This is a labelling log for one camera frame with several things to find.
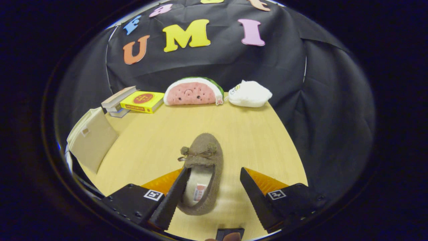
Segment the shoe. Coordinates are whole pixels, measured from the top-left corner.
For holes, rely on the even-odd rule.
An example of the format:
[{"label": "shoe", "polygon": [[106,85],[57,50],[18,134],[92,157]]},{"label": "shoe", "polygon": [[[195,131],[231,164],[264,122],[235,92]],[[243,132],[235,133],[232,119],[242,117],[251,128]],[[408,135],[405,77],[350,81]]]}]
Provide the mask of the shoe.
[{"label": "shoe", "polygon": [[215,206],[223,170],[223,151],[209,133],[196,137],[190,148],[183,147],[179,161],[190,169],[189,180],[178,208],[188,215],[209,213]]}]

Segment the foam letter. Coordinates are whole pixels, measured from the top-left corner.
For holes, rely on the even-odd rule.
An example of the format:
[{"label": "foam letter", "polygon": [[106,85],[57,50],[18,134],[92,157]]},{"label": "foam letter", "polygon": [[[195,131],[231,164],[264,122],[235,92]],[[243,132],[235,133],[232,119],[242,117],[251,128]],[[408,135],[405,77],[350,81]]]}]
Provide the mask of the foam letter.
[{"label": "foam letter", "polygon": [[201,0],[201,3],[203,4],[209,4],[209,3],[222,3],[224,0]]},{"label": "foam letter", "polygon": [[149,18],[154,17],[154,16],[157,16],[157,15],[162,14],[162,13],[169,12],[169,11],[171,10],[171,6],[172,6],[172,4],[167,4],[167,5],[164,5],[164,6],[160,7],[160,8],[155,9],[155,10],[154,10],[150,15],[149,15]]},{"label": "foam letter", "polygon": [[251,5],[257,9],[263,10],[263,11],[270,11],[269,8],[265,8],[263,5],[267,5],[265,3],[260,2],[260,0],[247,0],[251,2]]},{"label": "foam letter", "polygon": [[190,47],[210,45],[211,41],[207,39],[206,30],[206,26],[209,22],[208,19],[195,20],[190,23],[186,31],[176,24],[165,27],[163,31],[166,33],[166,47],[163,51],[171,52],[177,50],[178,46],[175,44],[175,41],[177,41],[182,48],[185,48],[190,37],[192,37],[192,41],[189,43]]},{"label": "foam letter", "polygon": [[259,21],[251,19],[238,19],[244,27],[244,38],[241,40],[243,44],[263,46],[265,42],[260,38]]},{"label": "foam letter", "polygon": [[146,35],[138,39],[138,42],[140,42],[140,52],[136,56],[132,56],[132,46],[135,44],[135,42],[130,42],[123,46],[123,60],[126,64],[136,63],[144,57],[146,54],[146,43],[149,37],[149,35]]},{"label": "foam letter", "polygon": [[135,17],[132,19],[131,22],[129,22],[123,29],[126,29],[127,33],[126,35],[129,35],[134,29],[138,27],[139,18],[141,18],[141,15]]}]

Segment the orange letter u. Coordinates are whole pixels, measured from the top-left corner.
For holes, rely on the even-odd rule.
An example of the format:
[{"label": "orange letter u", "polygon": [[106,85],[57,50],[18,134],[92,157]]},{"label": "orange letter u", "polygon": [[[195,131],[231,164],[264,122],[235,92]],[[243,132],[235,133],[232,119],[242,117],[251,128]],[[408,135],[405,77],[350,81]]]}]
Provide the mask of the orange letter u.
[{"label": "orange letter u", "polygon": [[136,63],[144,57],[146,54],[147,39],[149,37],[149,35],[146,35],[138,39],[138,42],[140,42],[140,52],[136,56],[132,56],[132,46],[135,42],[130,42],[123,46],[123,60],[126,64]]}]

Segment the black fabric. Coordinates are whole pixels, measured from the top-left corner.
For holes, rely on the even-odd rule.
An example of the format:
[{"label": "black fabric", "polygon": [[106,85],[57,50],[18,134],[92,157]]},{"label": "black fabric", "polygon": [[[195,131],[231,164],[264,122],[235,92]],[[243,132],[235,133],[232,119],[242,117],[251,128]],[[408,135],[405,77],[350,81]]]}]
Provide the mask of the black fabric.
[{"label": "black fabric", "polygon": [[[188,76],[211,78],[225,91],[242,79],[254,80],[273,93],[269,102],[296,146],[309,185],[331,203],[338,200],[363,170],[375,129],[370,86],[348,49],[315,22],[272,3],[267,3],[270,12],[254,8],[247,0],[169,3],[174,4],[172,10],[156,17],[148,17],[156,7],[141,13],[138,28],[129,35],[123,27],[133,18],[103,32],[76,59],[63,80],[66,97],[59,96],[72,100],[60,104],[61,141],[89,108],[100,106],[111,95],[106,68],[113,92],[133,85],[164,92]],[[241,43],[240,18],[261,22],[265,46]],[[164,27],[178,24],[185,30],[197,19],[209,20],[209,46],[163,51]],[[123,46],[145,35],[150,37],[144,58],[126,64]],[[133,55],[138,51],[136,42]]]},{"label": "black fabric", "polygon": [[112,91],[106,70],[107,42],[114,29],[107,29],[89,42],[75,57],[61,80],[54,118],[62,149],[73,126],[90,109],[101,106]]}]

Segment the blue letter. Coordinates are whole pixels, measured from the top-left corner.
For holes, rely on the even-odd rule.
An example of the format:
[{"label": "blue letter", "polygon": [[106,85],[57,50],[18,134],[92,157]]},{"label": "blue letter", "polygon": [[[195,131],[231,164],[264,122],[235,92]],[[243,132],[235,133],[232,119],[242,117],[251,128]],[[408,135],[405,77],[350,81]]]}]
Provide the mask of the blue letter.
[{"label": "blue letter", "polygon": [[141,18],[141,15],[135,17],[131,22],[129,22],[123,29],[126,29],[127,33],[126,35],[129,35],[134,29],[138,27],[139,18]]}]

